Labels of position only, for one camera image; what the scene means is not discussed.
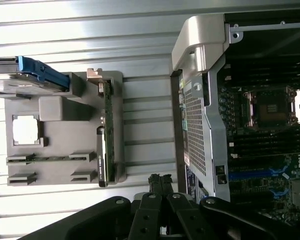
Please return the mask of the green motherboard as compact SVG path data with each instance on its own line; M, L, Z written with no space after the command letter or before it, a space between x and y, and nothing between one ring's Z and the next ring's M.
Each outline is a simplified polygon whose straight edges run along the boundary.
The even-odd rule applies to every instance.
M295 206L292 202L292 181L300 180L300 152L278 155L257 155L240 157L231 154L233 151L265 150L265 151L300 151L300 147L286 148L248 148L235 149L229 147L233 135L243 134L244 132L279 132L279 131L300 131L300 123L283 128L264 128L252 129L245 127L241 117L242 96L245 92L254 90L268 90L272 88L289 87L295 91L300 90L300 84L277 85L277 86L246 86L246 87L226 87L219 89L219 113L226 128L228 173L247 172L247 171L266 171L271 169L280 170L288 166L285 171L289 179L283 176L253 177L248 179L228 179L230 200L242 207L255 210L272 219L279 220L290 226L300 227L300 206ZM300 138L300 135L286 136L284 138ZM293 143L300 145L300 141L281 141L263 143ZM289 193L280 199L274 199L270 189L283 191L289 189Z

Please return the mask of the blue expansion slot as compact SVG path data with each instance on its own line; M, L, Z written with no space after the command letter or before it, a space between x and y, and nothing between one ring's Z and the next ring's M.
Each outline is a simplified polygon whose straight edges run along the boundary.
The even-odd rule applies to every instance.
M230 180L266 178L271 176L272 176L272 172L270 170L230 172L228 174L228 178Z

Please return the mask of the blue slot end clip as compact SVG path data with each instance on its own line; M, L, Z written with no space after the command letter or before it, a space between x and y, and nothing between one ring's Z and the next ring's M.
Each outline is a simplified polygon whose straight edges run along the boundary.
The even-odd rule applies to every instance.
M271 177L279 177L282 176L284 177L286 180L290 179L290 176L286 173L286 170L288 169L288 166L284 166L282 169L272 169L269 168L270 170L270 176Z
M287 195L290 190L288 188L285 188L283 191L276 191L275 189L269 189L269 191L273 194L273 198L275 200L278 200L281 197Z

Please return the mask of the open PC case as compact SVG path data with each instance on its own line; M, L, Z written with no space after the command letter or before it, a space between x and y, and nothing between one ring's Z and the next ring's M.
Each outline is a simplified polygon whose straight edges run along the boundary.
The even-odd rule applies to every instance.
M300 9L200 14L183 24L172 50L172 78L188 193L231 201L221 87L300 84ZM227 184L218 184L216 166Z

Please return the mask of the black RAM slot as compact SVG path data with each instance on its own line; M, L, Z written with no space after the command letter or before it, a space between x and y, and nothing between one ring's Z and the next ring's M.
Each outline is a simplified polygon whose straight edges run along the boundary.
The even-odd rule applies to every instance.
M283 150L283 151L272 151L272 150L263 150L263 149L248 149L248 150L237 150L231 152L231 154L236 154L239 157L248 157L248 156L271 156L271 155L285 155L285 154L295 154L295 153L300 153L300 150Z
M233 143L231 142L229 145L229 147L235 148L235 149L262 149L262 148L270 148L270 149L281 149L281 148L299 148L300 144L293 144L293 143L284 143L284 142L277 142L277 143L252 143L252 144L248 144L248 143Z
M289 137L289 136L300 136L300 131L263 131L263 132L244 132L243 134L234 134L234 138L257 138L257 137Z
M253 143L262 143L262 142L297 142L300 141L300 137L279 137L279 136L269 136L269 137L241 137L241 138L234 138L231 142L235 144L253 144Z

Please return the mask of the green RAM stick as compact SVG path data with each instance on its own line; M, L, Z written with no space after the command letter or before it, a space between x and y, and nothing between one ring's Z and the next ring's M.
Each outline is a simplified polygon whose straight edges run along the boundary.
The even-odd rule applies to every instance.
M50 156L42 157L35 155L28 156L11 156L8 157L7 163L35 163L35 162L54 162L54 161L86 161L89 158L86 156Z

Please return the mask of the grey plastic parts rack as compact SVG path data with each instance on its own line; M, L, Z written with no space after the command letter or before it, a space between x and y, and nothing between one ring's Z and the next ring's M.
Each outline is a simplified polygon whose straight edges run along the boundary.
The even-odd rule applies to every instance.
M4 99L7 183L10 186L98 184L97 128L101 124L103 100L98 86L87 81L87 71L68 72L68 91L28 80L0 80ZM102 71L111 79L114 127L114 177L108 185L126 179L123 123L123 76L118 71ZM34 116L38 121L35 144L15 144L13 120ZM88 160L7 163L8 157L83 156Z

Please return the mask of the CPU socket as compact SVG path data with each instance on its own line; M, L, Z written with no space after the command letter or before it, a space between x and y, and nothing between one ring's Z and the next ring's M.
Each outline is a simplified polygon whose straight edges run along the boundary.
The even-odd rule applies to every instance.
M287 86L243 93L240 114L243 125L254 130L296 125L296 96L297 91Z

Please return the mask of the silver CPU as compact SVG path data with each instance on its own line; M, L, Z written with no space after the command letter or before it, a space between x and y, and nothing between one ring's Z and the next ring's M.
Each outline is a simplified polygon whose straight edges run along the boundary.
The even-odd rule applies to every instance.
M12 134L15 145L34 145L39 139L38 120L33 115L17 116L12 121Z

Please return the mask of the hard disk in blue carrier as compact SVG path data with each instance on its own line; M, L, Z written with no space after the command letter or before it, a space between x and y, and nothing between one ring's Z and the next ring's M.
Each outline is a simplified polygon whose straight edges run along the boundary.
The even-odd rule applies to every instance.
M47 64L25 56L0 57L0 80L30 81L53 90L65 92L70 88L70 78Z

